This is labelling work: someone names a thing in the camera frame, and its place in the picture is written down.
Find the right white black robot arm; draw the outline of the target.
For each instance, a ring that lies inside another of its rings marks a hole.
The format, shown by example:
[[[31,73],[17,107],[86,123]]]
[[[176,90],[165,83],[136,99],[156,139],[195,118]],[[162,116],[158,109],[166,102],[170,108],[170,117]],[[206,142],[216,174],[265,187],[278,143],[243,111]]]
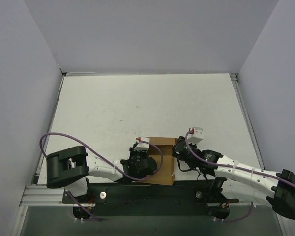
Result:
[[[295,220],[295,174],[292,171],[254,168],[212,150],[199,150],[183,136],[173,146],[172,156],[178,162],[185,162],[190,171],[214,177],[209,196],[260,203]]]

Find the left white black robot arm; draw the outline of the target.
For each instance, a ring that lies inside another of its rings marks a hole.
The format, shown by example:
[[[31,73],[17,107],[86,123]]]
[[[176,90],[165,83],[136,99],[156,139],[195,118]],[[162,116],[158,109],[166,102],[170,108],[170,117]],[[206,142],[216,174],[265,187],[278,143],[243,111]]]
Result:
[[[113,161],[112,165],[99,157],[88,156],[84,146],[75,146],[51,153],[46,158],[47,187],[65,188],[79,202],[90,199],[88,177],[99,177],[117,183],[132,183],[154,175],[157,162],[147,151],[130,148],[129,159]]]

